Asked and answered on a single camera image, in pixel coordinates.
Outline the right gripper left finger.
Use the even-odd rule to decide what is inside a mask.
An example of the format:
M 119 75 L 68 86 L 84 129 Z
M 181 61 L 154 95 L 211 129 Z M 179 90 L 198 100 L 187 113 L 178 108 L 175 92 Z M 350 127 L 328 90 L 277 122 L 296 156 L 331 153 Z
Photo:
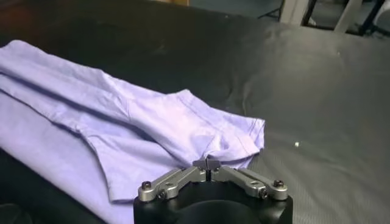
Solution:
M 175 198 L 187 184 L 207 181 L 207 170 L 206 160 L 198 160 L 186 169 L 174 169 L 154 181 L 144 181 L 138 189 L 138 199 L 153 201 L 156 198 Z

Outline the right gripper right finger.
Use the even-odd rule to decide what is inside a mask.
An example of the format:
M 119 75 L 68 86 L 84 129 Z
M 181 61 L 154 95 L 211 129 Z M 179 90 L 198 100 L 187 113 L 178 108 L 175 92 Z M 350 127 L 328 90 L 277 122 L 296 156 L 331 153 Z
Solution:
M 218 160 L 207 160 L 211 180 L 232 182 L 250 196 L 260 199 L 286 200 L 288 187 L 282 180 L 270 180 L 249 169 L 222 166 Z

